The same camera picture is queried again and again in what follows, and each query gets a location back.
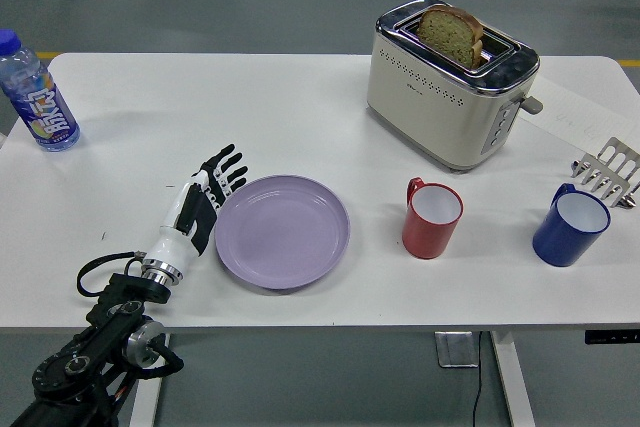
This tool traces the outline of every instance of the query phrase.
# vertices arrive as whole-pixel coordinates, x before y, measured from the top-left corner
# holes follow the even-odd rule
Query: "desk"
[[[177,189],[232,142],[249,180],[294,174],[331,188],[349,212],[350,244],[328,275],[286,295],[236,280],[210,244],[171,301],[147,309],[173,331],[638,325],[638,212],[614,209],[611,229],[569,268],[545,264],[530,245],[580,149],[521,114],[496,155],[469,173],[451,173],[367,108],[369,63],[346,55],[54,59],[51,71],[82,136],[67,152],[47,153],[17,124],[0,151],[0,328],[86,326],[93,302],[75,292],[78,269],[153,245]],[[640,96],[610,59],[545,57],[538,76],[640,118]],[[561,108],[545,95],[548,84],[540,85],[545,109]],[[637,129],[627,141],[638,148]],[[431,261],[411,257],[400,239],[406,184],[415,176],[452,186],[465,202],[447,251]],[[85,286],[102,288],[111,272],[104,270]]]

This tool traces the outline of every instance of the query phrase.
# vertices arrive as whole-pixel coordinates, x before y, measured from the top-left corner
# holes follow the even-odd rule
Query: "bread slice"
[[[457,7],[434,5],[420,18],[420,41],[467,69],[480,66],[482,61],[482,24]]]

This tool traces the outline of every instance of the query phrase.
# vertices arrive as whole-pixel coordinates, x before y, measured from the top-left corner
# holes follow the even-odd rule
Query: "cream toaster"
[[[471,169],[507,140],[520,109],[542,104],[527,93],[540,66],[528,46],[483,24],[481,65],[469,70],[416,34],[425,10],[415,0],[376,22],[367,102],[427,154],[454,170]]]

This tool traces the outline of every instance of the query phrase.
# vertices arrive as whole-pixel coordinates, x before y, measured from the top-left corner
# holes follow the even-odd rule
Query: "purple plate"
[[[304,177],[279,175],[236,191],[218,212],[216,248],[227,268],[267,289],[292,289],[337,265],[349,216],[336,195]]]

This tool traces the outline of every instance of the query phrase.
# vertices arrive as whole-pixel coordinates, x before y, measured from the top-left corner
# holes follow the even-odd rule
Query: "robotic arm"
[[[191,176],[148,253],[107,255],[80,270],[78,291],[98,297],[87,314],[91,325],[38,366],[32,376],[36,400],[13,427],[116,427],[118,413],[138,379],[166,377],[182,369],[182,360],[165,347],[164,326],[144,315],[144,303],[169,300],[168,287],[182,280],[189,264],[207,247],[218,209],[246,183],[246,167],[227,175],[242,157],[231,155],[234,149],[233,145],[222,149]],[[82,286],[90,271],[127,258],[124,274],[113,274],[103,291],[89,292]],[[136,261],[142,264],[141,277],[128,273]],[[149,368],[159,357],[166,365]],[[119,378],[119,386],[109,393]]]

